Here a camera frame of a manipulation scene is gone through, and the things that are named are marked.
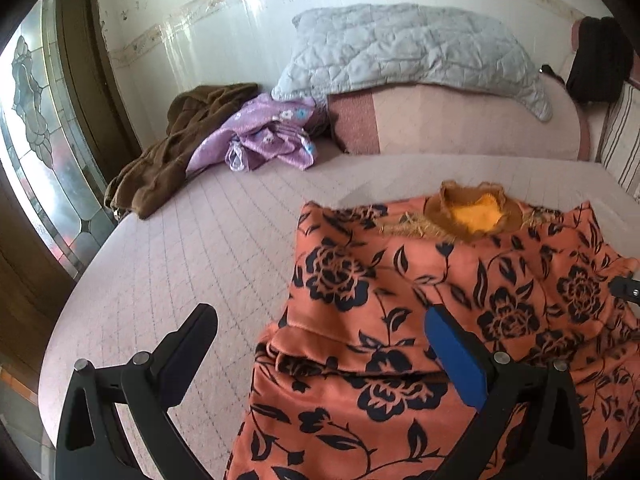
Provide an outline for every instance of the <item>mattress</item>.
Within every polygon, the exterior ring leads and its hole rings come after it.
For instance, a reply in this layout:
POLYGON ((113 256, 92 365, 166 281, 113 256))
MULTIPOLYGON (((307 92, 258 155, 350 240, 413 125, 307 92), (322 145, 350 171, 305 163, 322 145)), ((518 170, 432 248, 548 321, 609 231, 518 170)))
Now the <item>mattress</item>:
MULTIPOLYGON (((218 336, 170 416, 213 478, 222 478, 245 409, 254 342, 287 298, 298 212, 308 200, 347 207, 431 194, 448 179, 498 182, 513 197, 551 208, 590 200, 605 240, 640 257, 640 206, 599 164, 318 148, 319 164, 304 173, 279 161, 249 174, 210 168, 146 221, 130 215, 118 225, 69 298, 44 357, 38 400, 53 442, 76 359, 122 364, 155 348, 198 302, 209 303, 220 318, 218 336)), ((143 472, 160 479, 129 412, 120 415, 143 472)))

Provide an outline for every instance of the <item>yellow fabric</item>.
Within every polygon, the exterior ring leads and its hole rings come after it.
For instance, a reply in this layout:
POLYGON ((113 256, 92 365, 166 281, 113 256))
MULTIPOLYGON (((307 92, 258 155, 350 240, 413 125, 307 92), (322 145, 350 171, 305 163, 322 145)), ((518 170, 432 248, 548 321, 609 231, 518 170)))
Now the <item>yellow fabric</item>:
POLYGON ((470 205, 451 204, 449 211, 453 219, 465 226, 470 233, 495 229, 503 215, 495 196, 488 193, 470 205))

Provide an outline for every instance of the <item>clothing pile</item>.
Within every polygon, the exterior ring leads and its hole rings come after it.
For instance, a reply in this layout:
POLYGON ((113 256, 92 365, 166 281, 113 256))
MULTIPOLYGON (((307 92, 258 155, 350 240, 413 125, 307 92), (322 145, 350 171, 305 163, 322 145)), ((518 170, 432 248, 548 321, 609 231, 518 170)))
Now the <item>clothing pile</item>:
POLYGON ((312 98, 279 102, 260 94, 201 143, 187 172, 225 161, 233 171, 251 171, 272 158, 306 170, 316 149, 304 128, 311 131, 320 117, 312 98))
POLYGON ((258 92, 254 83, 198 86, 178 95, 169 106, 166 137, 127 164, 107 186, 104 205, 117 215, 134 211, 148 218, 186 179, 191 155, 258 92))
MULTIPOLYGON (((475 415, 431 349, 444 304, 491 352, 566 361, 598 478, 640 409, 640 330, 609 282, 638 261, 602 238, 589 203, 562 213, 500 186, 347 210, 302 209, 289 299, 260 337, 227 480, 427 480, 475 415)), ((517 441, 516 410, 482 478, 517 441)))
POLYGON ((316 160, 308 132, 322 129, 325 115, 311 98, 276 102, 257 92, 258 85, 248 83, 198 86, 178 95, 169 107, 167 137, 120 171, 104 205, 117 215, 133 211, 148 218, 188 174, 219 162, 248 171, 279 158, 306 170, 316 160))

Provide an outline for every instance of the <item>purple floral cloth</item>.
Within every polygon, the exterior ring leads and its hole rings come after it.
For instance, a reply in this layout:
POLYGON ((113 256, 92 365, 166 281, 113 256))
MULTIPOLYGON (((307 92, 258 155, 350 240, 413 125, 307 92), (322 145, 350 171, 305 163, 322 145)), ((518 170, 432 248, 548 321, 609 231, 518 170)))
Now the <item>purple floral cloth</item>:
POLYGON ((260 94, 204 140, 191 156, 187 173, 223 161, 234 171, 250 171, 272 158, 306 170, 315 161, 316 149, 304 127, 317 118, 312 98, 280 102, 260 94))

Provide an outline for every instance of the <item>orange fabric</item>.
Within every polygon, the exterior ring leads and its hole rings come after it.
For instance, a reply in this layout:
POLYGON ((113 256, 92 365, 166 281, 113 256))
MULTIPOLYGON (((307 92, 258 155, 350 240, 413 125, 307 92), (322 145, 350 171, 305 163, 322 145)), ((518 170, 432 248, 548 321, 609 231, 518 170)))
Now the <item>orange fabric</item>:
POLYGON ((453 219, 471 233, 476 231, 487 233, 494 230, 503 216, 497 200, 490 194, 482 195, 472 204, 454 204, 449 209, 453 219))
POLYGON ((592 478, 620 451, 638 420, 640 332, 607 283, 638 262, 604 243, 589 203, 565 214, 520 204, 519 230, 471 243, 376 225, 426 203, 304 206, 290 297, 257 346, 228 480, 427 480, 474 415, 425 338, 435 303, 490 351, 570 363, 592 478))

